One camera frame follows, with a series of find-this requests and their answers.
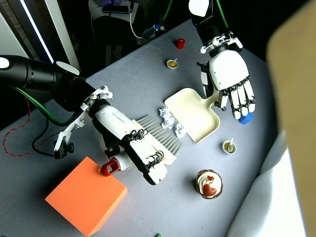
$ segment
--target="orange box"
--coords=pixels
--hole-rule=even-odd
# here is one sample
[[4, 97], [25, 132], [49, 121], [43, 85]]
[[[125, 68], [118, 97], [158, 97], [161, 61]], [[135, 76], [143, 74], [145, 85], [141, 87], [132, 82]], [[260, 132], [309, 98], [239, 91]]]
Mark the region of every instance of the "orange box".
[[100, 230], [126, 194], [122, 183], [103, 176], [98, 164], [86, 157], [45, 200], [90, 236]]

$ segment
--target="blue block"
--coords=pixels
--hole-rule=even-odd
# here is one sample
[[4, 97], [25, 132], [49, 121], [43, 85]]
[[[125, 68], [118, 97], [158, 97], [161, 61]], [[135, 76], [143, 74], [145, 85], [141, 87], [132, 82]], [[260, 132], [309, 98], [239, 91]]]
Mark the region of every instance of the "blue block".
[[252, 119], [253, 119], [253, 114], [248, 113], [247, 116], [241, 116], [241, 118], [239, 119], [239, 122], [245, 125], [246, 123], [250, 122]]

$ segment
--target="chocolate cupcake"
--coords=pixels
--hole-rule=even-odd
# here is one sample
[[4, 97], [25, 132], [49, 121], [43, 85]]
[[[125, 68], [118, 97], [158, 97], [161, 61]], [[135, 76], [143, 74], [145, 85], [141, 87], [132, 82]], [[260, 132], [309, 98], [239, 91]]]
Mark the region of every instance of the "chocolate cupcake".
[[197, 173], [195, 189], [204, 199], [217, 198], [223, 190], [222, 178], [214, 170], [201, 170]]

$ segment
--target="robotic hand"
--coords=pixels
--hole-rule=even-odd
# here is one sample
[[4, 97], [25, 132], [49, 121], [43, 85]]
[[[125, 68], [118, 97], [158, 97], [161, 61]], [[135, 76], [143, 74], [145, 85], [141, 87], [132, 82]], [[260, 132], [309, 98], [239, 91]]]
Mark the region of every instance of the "robotic hand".
[[55, 142], [55, 158], [74, 152], [73, 144], [69, 143], [72, 130], [83, 127], [89, 116], [103, 136], [108, 158], [129, 158], [150, 184], [158, 184], [165, 178], [167, 169], [162, 162], [163, 153], [151, 145], [147, 131], [139, 129], [109, 104], [107, 99], [112, 99], [113, 94], [107, 86], [95, 90], [78, 75], [79, 71], [66, 63], [51, 65], [19, 56], [0, 55], [0, 85], [51, 91], [62, 108], [74, 112], [74, 119]]
[[233, 115], [239, 119], [255, 110], [255, 97], [250, 84], [250, 75], [244, 59], [239, 54], [242, 44], [225, 27], [219, 16], [213, 15], [212, 0], [190, 0], [192, 22], [202, 40], [202, 54], [209, 50], [211, 60], [197, 63], [201, 67], [201, 81], [207, 97], [213, 88], [219, 91], [215, 106], [226, 110], [228, 99]]

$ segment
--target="beige dustpan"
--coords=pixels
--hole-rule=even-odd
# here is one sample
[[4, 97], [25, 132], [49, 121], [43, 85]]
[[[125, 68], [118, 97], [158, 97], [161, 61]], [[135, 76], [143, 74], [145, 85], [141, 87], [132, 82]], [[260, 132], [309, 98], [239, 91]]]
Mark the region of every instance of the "beige dustpan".
[[184, 126], [188, 135], [195, 143], [215, 132], [221, 121], [211, 106], [218, 99], [215, 93], [207, 99], [202, 99], [199, 94], [185, 88], [165, 100], [166, 106]]

